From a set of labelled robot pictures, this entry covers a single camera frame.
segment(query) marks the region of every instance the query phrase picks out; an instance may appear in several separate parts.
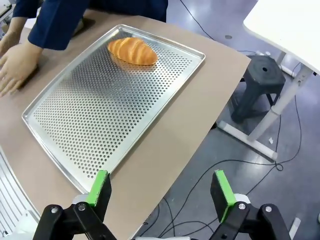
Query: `person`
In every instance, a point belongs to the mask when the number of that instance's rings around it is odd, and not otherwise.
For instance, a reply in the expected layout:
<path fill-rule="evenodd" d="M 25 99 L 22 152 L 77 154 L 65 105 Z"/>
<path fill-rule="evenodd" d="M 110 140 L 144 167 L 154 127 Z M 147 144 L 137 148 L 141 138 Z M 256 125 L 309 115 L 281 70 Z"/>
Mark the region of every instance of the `person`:
<path fill-rule="evenodd" d="M 39 0 L 17 0 L 7 33 L 0 41 L 0 97 L 12 93 L 36 69 L 44 49 L 64 50 L 88 7 L 166 21 L 168 0 L 45 0 L 27 41 L 18 44 Z"/>

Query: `human hand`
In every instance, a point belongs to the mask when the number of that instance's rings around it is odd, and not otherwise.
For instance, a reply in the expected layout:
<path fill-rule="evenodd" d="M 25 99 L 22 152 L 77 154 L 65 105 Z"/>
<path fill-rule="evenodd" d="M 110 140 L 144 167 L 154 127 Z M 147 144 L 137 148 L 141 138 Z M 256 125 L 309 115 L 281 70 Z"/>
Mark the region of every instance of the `human hand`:
<path fill-rule="evenodd" d="M 0 59 L 0 98 L 13 93 L 36 69 L 43 49 L 29 41 L 11 47 Z"/>
<path fill-rule="evenodd" d="M 20 34 L 15 31 L 8 31 L 0 41 L 0 56 L 3 56 L 11 47 L 17 45 Z"/>

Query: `navy blue jacket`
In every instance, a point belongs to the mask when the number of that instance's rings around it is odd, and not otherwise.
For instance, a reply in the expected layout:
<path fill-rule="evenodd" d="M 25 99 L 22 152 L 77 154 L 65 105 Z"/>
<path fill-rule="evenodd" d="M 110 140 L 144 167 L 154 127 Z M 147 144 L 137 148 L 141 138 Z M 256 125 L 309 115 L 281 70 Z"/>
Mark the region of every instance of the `navy blue jacket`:
<path fill-rule="evenodd" d="M 13 17 L 35 18 L 39 0 L 17 0 Z M 45 0 L 28 40 L 43 49 L 66 49 L 89 5 L 166 21 L 168 0 Z"/>

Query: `croissant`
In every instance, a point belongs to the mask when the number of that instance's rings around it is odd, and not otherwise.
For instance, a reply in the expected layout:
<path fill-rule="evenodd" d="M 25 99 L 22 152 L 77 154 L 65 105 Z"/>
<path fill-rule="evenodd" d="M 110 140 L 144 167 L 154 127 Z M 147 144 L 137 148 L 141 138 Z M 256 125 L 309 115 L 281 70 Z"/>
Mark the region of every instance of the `croissant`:
<path fill-rule="evenodd" d="M 142 39 L 126 37 L 112 41 L 108 44 L 108 50 L 130 64 L 153 65 L 158 60 L 157 54 Z"/>

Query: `screw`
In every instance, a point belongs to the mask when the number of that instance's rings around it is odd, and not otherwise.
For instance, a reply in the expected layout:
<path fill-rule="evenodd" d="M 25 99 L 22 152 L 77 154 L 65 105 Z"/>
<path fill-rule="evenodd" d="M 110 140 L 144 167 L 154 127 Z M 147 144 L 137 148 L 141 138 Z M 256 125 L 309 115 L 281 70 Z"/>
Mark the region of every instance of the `screw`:
<path fill-rule="evenodd" d="M 268 213 L 270 213 L 270 212 L 272 211 L 272 208 L 271 208 L 270 206 L 266 206 L 266 207 L 265 207 L 265 210 L 266 210 Z"/>
<path fill-rule="evenodd" d="M 246 205 L 244 205 L 243 203 L 240 203 L 239 206 L 238 206 L 238 208 L 239 208 L 240 210 L 244 210 L 244 209 L 246 209 Z"/>
<path fill-rule="evenodd" d="M 55 214 L 56 212 L 58 212 L 58 208 L 57 207 L 54 207 L 51 209 L 51 213 Z"/>
<path fill-rule="evenodd" d="M 83 203 L 78 206 L 79 211 L 84 211 L 86 209 L 86 205 Z"/>

